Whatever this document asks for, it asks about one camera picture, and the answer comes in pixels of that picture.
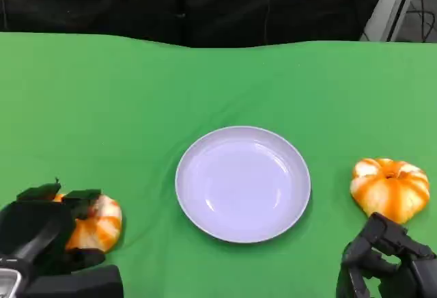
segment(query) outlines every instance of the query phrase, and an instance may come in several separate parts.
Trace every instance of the plate rim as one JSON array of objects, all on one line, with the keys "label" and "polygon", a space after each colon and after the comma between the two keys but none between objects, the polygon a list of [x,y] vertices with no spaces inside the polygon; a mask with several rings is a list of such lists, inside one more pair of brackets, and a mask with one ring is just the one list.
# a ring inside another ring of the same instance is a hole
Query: plate rim
[{"label": "plate rim", "polygon": [[[225,131],[225,130],[229,130],[229,129],[237,129],[237,128],[248,128],[248,129],[255,129],[255,130],[257,130],[257,131],[263,131],[263,132],[266,132],[266,133],[268,133],[268,134],[270,134],[270,135],[274,135],[276,138],[279,138],[280,140],[282,140],[282,141],[284,141],[297,155],[298,155],[298,157],[299,157],[299,159],[300,159],[300,161],[302,161],[302,163],[303,163],[303,165],[304,165],[304,167],[305,167],[305,171],[306,171],[306,176],[307,176],[307,178],[308,178],[308,184],[309,184],[309,188],[308,188],[308,192],[307,192],[307,194],[306,194],[306,196],[305,196],[305,203],[303,204],[303,206],[302,206],[302,208],[301,208],[301,210],[299,211],[299,213],[298,213],[298,216],[295,218],[295,220],[293,220],[292,222],[290,222],[290,224],[288,224],[284,229],[282,229],[281,231],[279,231],[278,233],[276,233],[275,235],[273,235],[273,236],[270,236],[270,237],[266,237],[265,239],[260,239],[260,240],[256,240],[256,241],[245,241],[245,240],[238,240],[238,241],[235,241],[235,240],[229,240],[229,239],[225,239],[225,238],[223,238],[223,237],[220,237],[220,236],[218,236],[218,235],[215,235],[215,234],[213,234],[213,233],[211,233],[211,231],[209,231],[209,230],[206,230],[205,228],[203,228],[202,226],[200,226],[191,216],[190,216],[190,214],[187,212],[187,210],[186,210],[186,208],[185,208],[185,206],[184,206],[184,204],[182,203],[182,199],[181,199],[181,197],[180,197],[180,195],[179,195],[179,193],[178,193],[178,178],[180,177],[180,172],[181,172],[181,165],[183,164],[183,162],[184,162],[184,160],[185,160],[185,158],[186,158],[186,155],[194,148],[194,145],[197,143],[197,142],[199,142],[199,141],[201,141],[201,140],[203,140],[203,139],[205,139],[205,138],[207,138],[208,136],[211,136],[211,135],[213,135],[213,134],[216,134],[216,133],[218,133],[218,132],[221,132],[221,131]],[[261,127],[256,127],[256,126],[244,126],[244,125],[242,125],[242,126],[227,126],[227,127],[221,127],[221,128],[218,128],[218,129],[215,129],[215,130],[213,130],[213,131],[210,131],[209,133],[206,133],[205,135],[202,135],[201,137],[199,137],[198,139],[196,139],[186,150],[185,150],[185,152],[184,152],[184,154],[181,156],[181,158],[180,158],[180,160],[179,160],[179,163],[178,163],[178,167],[176,168],[176,174],[175,174],[175,193],[176,193],[176,198],[178,199],[178,204],[179,204],[179,206],[180,206],[180,208],[182,209],[182,211],[184,212],[184,214],[185,214],[185,216],[187,216],[188,217],[188,219],[191,221],[191,223],[193,223],[194,225],[196,225],[196,227],[198,227],[200,230],[202,230],[202,231],[204,231],[206,234],[209,234],[210,236],[212,236],[212,237],[214,237],[214,238],[216,238],[216,239],[219,239],[219,240],[222,240],[222,241],[226,241],[226,242],[230,242],[230,243],[241,243],[241,244],[243,244],[243,243],[246,243],[246,244],[249,244],[249,243],[261,243],[261,242],[264,242],[264,241],[269,241],[269,240],[271,240],[271,239],[274,239],[274,238],[277,238],[278,236],[280,236],[280,235],[282,235],[283,233],[285,233],[285,232],[287,232],[291,227],[293,227],[294,226],[294,224],[296,224],[298,221],[299,221],[299,219],[302,217],[302,215],[303,215],[303,213],[306,211],[306,209],[307,209],[307,207],[308,207],[308,203],[309,203],[309,200],[310,200],[310,198],[311,198],[311,192],[312,192],[312,185],[311,185],[311,175],[310,175],[310,173],[309,173],[309,168],[308,168],[308,165],[307,165],[307,163],[305,162],[305,160],[304,160],[304,158],[302,157],[302,155],[300,154],[300,152],[299,152],[299,150],[293,145],[293,144],[291,144],[288,140],[286,140],[284,137],[282,137],[282,136],[280,136],[279,134],[276,134],[275,132],[272,132],[272,131],[269,131],[268,129],[264,129],[264,128],[261,128]]]}]

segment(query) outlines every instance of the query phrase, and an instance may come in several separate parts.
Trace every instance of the white plate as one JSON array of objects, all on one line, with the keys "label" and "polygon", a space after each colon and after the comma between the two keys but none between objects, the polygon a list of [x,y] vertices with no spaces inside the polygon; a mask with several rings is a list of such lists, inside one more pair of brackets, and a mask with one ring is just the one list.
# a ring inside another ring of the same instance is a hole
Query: white plate
[{"label": "white plate", "polygon": [[176,171],[182,210],[218,239],[254,243],[289,229],[311,193],[297,149],[270,131],[235,126],[198,139]]}]

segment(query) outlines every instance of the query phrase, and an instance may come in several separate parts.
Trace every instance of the green tablecloth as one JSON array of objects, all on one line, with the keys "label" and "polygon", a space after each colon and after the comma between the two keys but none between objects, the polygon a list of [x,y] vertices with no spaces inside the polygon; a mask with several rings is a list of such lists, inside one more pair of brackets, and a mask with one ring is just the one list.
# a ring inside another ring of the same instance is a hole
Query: green tablecloth
[{"label": "green tablecloth", "polygon": [[[104,189],[124,209],[124,236],[108,259],[127,298],[333,297],[341,251],[365,222],[349,194],[355,162],[404,159],[433,188],[436,55],[425,44],[196,50],[1,34],[0,203],[55,176],[65,190]],[[313,185],[297,225],[257,245],[205,235],[174,192],[189,145],[239,124],[292,142]],[[437,249],[434,205],[408,226]]]}]

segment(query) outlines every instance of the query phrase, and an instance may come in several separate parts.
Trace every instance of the black background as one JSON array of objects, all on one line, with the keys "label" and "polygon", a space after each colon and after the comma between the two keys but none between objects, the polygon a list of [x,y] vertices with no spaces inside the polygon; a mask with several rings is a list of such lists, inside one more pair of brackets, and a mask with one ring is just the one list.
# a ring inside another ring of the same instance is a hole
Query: black background
[{"label": "black background", "polygon": [[270,0],[266,30],[267,0],[3,2],[3,30],[108,33],[186,46],[240,47],[358,40],[378,0]]}]

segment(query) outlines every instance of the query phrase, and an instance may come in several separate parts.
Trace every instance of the metal stand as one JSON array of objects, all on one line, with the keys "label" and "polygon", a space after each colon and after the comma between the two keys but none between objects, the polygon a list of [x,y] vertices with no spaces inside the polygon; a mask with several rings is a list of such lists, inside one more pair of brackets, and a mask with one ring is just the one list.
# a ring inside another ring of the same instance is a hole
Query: metal stand
[{"label": "metal stand", "polygon": [[365,27],[361,41],[395,41],[411,0],[379,0]]}]

